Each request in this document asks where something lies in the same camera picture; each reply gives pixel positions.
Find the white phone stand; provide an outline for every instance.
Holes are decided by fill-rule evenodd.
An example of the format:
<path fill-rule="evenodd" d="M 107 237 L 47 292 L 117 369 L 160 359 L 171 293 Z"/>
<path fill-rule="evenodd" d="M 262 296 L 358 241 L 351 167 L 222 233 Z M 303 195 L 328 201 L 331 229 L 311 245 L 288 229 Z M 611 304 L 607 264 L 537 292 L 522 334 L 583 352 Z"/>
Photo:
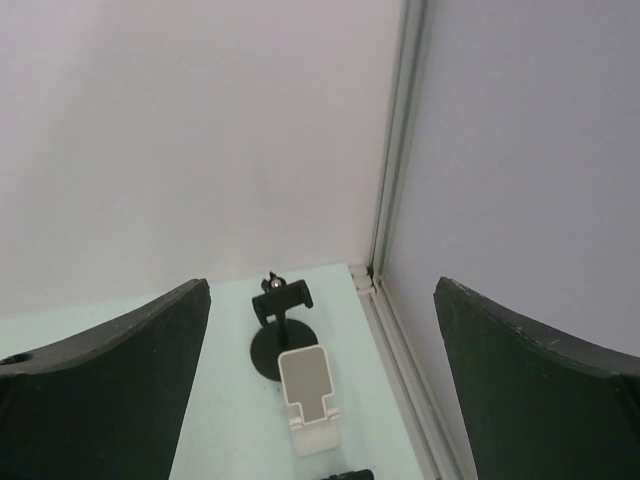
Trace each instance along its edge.
<path fill-rule="evenodd" d="M 282 391 L 289 413 L 291 440 L 300 457 L 340 445 L 337 408 L 327 408 L 333 379 L 327 352 L 320 345 L 289 350 L 278 357 Z"/>

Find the phone holder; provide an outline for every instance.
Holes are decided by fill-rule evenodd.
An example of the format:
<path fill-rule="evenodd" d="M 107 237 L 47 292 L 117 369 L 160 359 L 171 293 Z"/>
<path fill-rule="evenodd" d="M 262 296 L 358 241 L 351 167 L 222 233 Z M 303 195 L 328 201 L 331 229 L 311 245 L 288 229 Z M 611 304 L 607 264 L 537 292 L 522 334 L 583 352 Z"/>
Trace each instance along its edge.
<path fill-rule="evenodd" d="M 293 450 L 300 457 L 340 445 L 340 411 L 328 402 L 334 394 L 327 352 L 321 345 L 284 352 L 278 358 Z"/>
<path fill-rule="evenodd" d="M 273 272 L 262 281 L 261 287 L 264 293 L 251 300 L 262 327 L 251 342 L 251 361 L 263 377 L 279 382 L 280 354 L 318 343 L 311 327 L 286 316 L 287 310 L 298 305 L 313 308 L 313 299 L 304 280 L 287 284 Z M 275 321 L 269 322 L 270 316 L 275 316 Z"/>

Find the round black base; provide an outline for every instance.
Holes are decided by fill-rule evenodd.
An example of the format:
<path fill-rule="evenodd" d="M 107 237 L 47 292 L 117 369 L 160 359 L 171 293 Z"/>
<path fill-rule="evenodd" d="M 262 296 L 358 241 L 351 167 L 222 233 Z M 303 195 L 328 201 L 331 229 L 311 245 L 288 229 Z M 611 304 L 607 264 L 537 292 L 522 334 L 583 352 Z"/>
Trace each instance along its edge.
<path fill-rule="evenodd" d="M 286 322 L 289 334 L 289 344 L 287 346 L 282 347 L 278 342 L 276 322 L 271 322 L 266 327 L 261 328 L 251 342 L 251 361 L 253 366 L 256 367 L 260 375 L 274 382 L 280 381 L 278 357 L 282 352 L 310 347 L 318 343 L 316 334 L 307 324 L 292 318 L 287 318 Z"/>

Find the white wall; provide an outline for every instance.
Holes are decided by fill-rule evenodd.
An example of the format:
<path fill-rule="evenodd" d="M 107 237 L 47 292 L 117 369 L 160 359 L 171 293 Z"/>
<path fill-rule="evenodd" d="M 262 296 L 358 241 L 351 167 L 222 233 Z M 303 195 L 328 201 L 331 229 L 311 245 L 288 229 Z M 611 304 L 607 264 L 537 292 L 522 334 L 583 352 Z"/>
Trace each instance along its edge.
<path fill-rule="evenodd" d="M 640 355 L 639 24 L 634 0 L 437 2 L 385 276 L 468 470 L 440 276 Z"/>
<path fill-rule="evenodd" d="M 364 262 L 402 0 L 0 5 L 0 317 Z"/>

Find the black object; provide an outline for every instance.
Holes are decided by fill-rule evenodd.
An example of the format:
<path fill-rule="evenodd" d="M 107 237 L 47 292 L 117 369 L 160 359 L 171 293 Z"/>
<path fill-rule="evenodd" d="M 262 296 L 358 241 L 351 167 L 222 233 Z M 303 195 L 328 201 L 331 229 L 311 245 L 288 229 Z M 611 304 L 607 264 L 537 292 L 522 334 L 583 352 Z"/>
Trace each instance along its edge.
<path fill-rule="evenodd" d="M 331 475 L 325 480 L 374 480 L 371 470 L 360 470 L 358 472 L 347 472 L 341 475 Z"/>
<path fill-rule="evenodd" d="M 252 299 L 253 310 L 262 328 L 251 342 L 251 361 L 262 376 L 279 382 L 280 354 L 318 343 L 316 334 L 308 325 L 286 317 L 286 311 L 298 305 L 313 308 L 313 300 L 304 280 L 287 284 L 284 278 L 271 272 L 261 286 L 265 293 Z M 267 320 L 271 315 L 275 315 L 275 322 Z"/>
<path fill-rule="evenodd" d="M 210 303 L 191 280 L 0 361 L 0 479 L 168 479 Z"/>
<path fill-rule="evenodd" d="M 443 278 L 440 330 L 480 480 L 640 479 L 640 359 Z"/>

